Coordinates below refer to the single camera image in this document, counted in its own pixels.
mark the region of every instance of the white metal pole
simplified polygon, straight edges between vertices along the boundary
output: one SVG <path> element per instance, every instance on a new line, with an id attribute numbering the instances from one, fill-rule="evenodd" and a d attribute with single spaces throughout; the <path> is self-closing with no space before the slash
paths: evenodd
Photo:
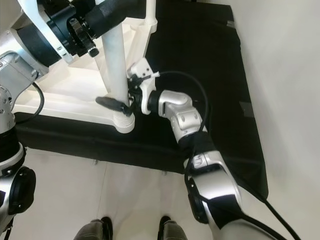
<path id="1" fill-rule="evenodd" d="M 102 2 L 104 2 L 104 0 L 95 0 L 96 5 Z M 129 106 L 127 66 L 122 23 L 103 34 L 101 39 L 111 97 Z M 102 76 L 102 78 L 104 85 L 107 86 L 108 83 L 105 76 Z M 115 128 L 120 133 L 129 133 L 135 127 L 135 116 L 132 114 L 130 117 L 127 117 L 121 112 L 114 111 L 113 122 Z"/>
<path id="2" fill-rule="evenodd" d="M 104 2 L 104 0 L 95 0 L 97 5 L 102 2 Z M 118 26 L 115 26 L 113 29 L 102 35 L 101 38 L 112 97 L 129 106 L 122 24 L 120 23 Z"/>
<path id="3" fill-rule="evenodd" d="M 154 25 L 157 23 L 156 0 L 146 0 L 144 21 L 146 24 L 150 24 L 150 25 Z"/>

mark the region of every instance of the screw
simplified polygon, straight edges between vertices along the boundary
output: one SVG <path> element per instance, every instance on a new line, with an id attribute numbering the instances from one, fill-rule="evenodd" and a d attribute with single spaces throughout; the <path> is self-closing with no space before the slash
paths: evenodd
<path id="1" fill-rule="evenodd" d="M 17 63 L 18 60 L 19 60 L 20 56 L 19 55 L 16 55 L 15 58 L 14 58 L 14 63 Z"/>
<path id="2" fill-rule="evenodd" d="M 98 56 L 99 53 L 100 53 L 100 52 L 99 52 L 99 50 L 98 50 L 96 47 L 94 47 L 94 48 L 92 48 L 92 49 L 90 49 L 90 50 L 88 51 L 89 56 L 92 57 L 92 58 Z"/>
<path id="3" fill-rule="evenodd" d="M 37 70 L 33 69 L 31 72 L 31 77 L 33 77 L 37 73 Z"/>

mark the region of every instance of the gray pants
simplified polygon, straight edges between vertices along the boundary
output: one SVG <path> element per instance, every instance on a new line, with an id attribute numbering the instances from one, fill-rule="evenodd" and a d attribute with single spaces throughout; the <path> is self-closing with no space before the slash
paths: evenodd
<path id="1" fill-rule="evenodd" d="M 103 222 L 99 219 L 91 221 L 80 229 L 74 240 L 108 240 L 104 236 Z"/>
<path id="2" fill-rule="evenodd" d="M 184 230 L 172 220 L 164 224 L 163 240 L 188 240 Z M 103 232 L 103 223 L 101 220 L 93 220 L 83 226 L 75 236 L 74 240 L 109 240 L 106 239 Z"/>

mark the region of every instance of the black mat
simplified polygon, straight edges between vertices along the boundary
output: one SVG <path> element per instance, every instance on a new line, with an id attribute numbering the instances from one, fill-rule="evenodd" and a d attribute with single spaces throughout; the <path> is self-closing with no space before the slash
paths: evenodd
<path id="1" fill-rule="evenodd" d="M 265 162 L 231 8 L 157 2 L 158 29 L 150 38 L 146 54 L 152 69 L 185 71 L 199 78 L 213 110 L 211 136 L 226 164 L 241 186 L 268 196 Z M 142 17 L 143 12 L 141 8 L 130 16 Z M 158 90 L 189 94 L 202 113 L 202 96 L 187 79 L 165 76 L 156 86 Z M 16 116 L 24 119 L 28 114 Z M 129 134 L 103 124 L 48 116 L 39 116 L 17 129 L 21 141 L 34 149 L 183 173 L 185 159 L 169 121 L 139 113 L 135 117 L 135 129 Z"/>

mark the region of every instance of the shoe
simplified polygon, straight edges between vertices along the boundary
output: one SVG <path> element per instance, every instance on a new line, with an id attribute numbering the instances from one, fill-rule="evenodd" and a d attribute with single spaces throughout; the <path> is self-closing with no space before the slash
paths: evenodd
<path id="1" fill-rule="evenodd" d="M 111 218 L 108 216 L 104 216 L 101 218 L 101 221 L 103 222 L 103 235 L 105 236 L 106 240 L 112 240 L 114 236 L 114 229 L 112 226 Z"/>
<path id="2" fill-rule="evenodd" d="M 165 223 L 167 221 L 171 220 L 171 218 L 169 216 L 163 216 L 160 220 L 160 224 L 159 224 L 159 231 L 158 231 L 158 238 L 157 240 L 163 240 L 164 237 L 164 229 L 165 229 Z"/>

